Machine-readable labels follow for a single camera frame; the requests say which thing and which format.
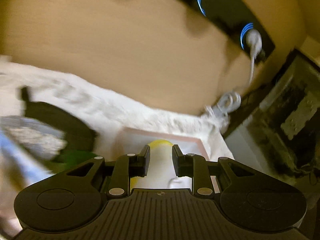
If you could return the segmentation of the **black wall power strip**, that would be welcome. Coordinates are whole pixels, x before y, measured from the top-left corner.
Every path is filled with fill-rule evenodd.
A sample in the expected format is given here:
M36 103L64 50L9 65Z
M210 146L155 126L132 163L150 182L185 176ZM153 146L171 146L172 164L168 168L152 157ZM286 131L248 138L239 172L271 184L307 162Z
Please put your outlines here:
M259 31L262 38L262 50L256 57L256 63L265 62L275 49L274 42L267 31L243 0L181 0L195 11L201 13L210 22L223 30L247 54L250 48L246 43L248 32Z

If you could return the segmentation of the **green lid glass jar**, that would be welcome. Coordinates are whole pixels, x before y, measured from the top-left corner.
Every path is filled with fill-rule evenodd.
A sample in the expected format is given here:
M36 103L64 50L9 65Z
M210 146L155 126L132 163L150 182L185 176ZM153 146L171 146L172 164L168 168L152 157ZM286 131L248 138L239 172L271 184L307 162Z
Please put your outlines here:
M63 154L57 155L52 160L45 161L44 165L54 174L60 173L64 170L68 170L74 166L77 166L89 159L97 157L93 152L87 151L65 151Z

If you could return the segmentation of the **white fringed cloth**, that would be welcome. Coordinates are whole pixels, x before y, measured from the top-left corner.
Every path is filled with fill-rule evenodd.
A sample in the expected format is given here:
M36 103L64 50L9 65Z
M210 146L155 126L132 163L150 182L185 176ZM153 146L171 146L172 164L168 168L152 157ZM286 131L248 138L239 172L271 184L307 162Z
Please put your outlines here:
M127 152L139 152L155 140L181 147L198 144L211 161L231 157L220 133L227 121L213 115L193 116L153 109L112 90L62 72L12 63L1 57L1 117L24 116L20 89L31 88L31 100L67 111L97 132L93 153L114 161ZM54 175L42 160L15 143L1 130L1 237L21 231L14 199L25 187Z

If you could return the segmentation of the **grey lace fabric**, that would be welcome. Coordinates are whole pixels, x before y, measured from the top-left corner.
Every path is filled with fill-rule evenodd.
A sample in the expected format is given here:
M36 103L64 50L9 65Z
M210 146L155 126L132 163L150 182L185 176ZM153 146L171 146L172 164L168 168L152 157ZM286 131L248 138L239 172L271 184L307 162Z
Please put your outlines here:
M33 156L52 160L67 146L65 132L33 118L1 117L1 130Z

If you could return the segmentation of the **dark glass cabinet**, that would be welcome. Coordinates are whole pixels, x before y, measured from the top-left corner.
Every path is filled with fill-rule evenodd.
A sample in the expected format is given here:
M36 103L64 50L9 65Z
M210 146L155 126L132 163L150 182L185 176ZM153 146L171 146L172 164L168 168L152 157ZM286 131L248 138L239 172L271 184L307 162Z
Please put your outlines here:
M271 82L244 96L223 138L235 160L318 195L318 64L289 53Z

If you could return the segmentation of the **white power plug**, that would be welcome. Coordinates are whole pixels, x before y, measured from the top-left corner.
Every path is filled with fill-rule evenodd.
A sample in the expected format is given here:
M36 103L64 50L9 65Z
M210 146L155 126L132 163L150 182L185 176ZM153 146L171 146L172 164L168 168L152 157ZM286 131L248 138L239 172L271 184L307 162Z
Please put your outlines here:
M246 35L246 43L250 48L250 57L256 59L257 55L262 50L262 38L256 29L251 29Z

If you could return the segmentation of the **yellow white soft toy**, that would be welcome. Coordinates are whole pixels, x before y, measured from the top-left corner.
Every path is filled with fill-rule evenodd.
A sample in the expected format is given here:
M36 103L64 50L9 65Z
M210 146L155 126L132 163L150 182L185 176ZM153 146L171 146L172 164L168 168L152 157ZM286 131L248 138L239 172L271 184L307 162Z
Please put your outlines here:
M172 163L172 146L167 140L149 143L150 161L145 177L131 178L131 189L169 189L170 181L176 178Z

